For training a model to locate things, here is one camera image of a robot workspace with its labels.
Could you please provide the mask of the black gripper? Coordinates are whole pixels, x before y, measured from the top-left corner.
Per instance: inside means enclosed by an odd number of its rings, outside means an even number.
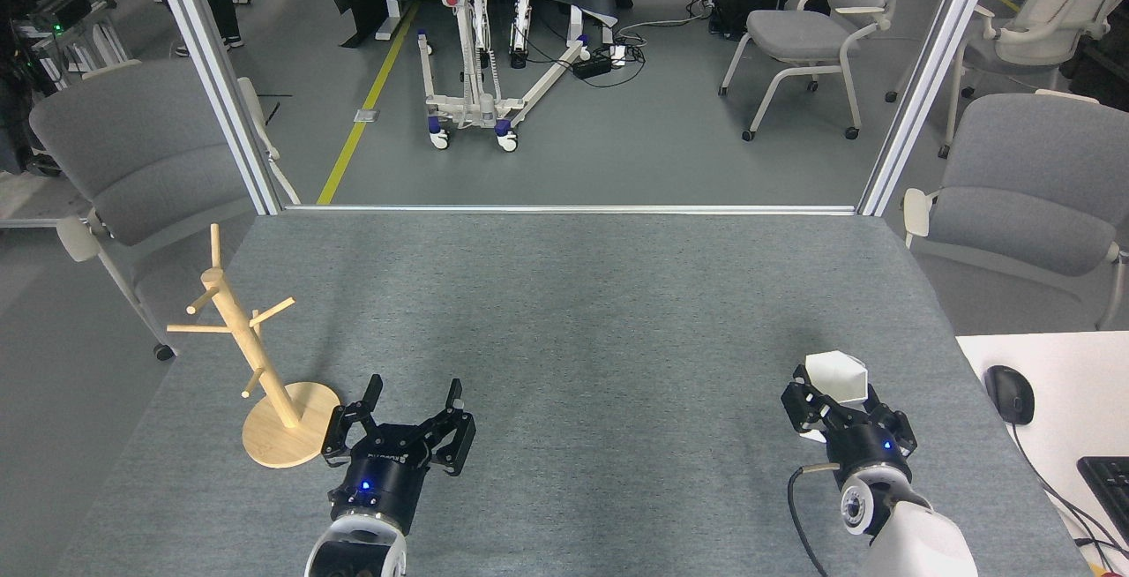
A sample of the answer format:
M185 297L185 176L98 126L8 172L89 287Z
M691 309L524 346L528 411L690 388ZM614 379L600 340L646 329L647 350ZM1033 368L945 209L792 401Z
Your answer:
M825 431L828 460L839 465L832 473L835 481L879 464L898 467L911 479L905 456L918 448L914 429L904 412L879 400L873 384L867 385L867 393L864 419L860 425L848 427L844 406L813 385L805 365L798 365L780 401L795 432Z
M367 435L378 429L371 411L383 391L383 379L371 373L364 397L333 409L322 457L331 467L348 464L344 481L329 492L331 521L350 513L378 515L406 536L420 498L429 464L446 469L448 477L460 477L475 440L475 417L462 400L462 381L453 378L445 408L415 429L382 429L347 446L351 425L361 423Z

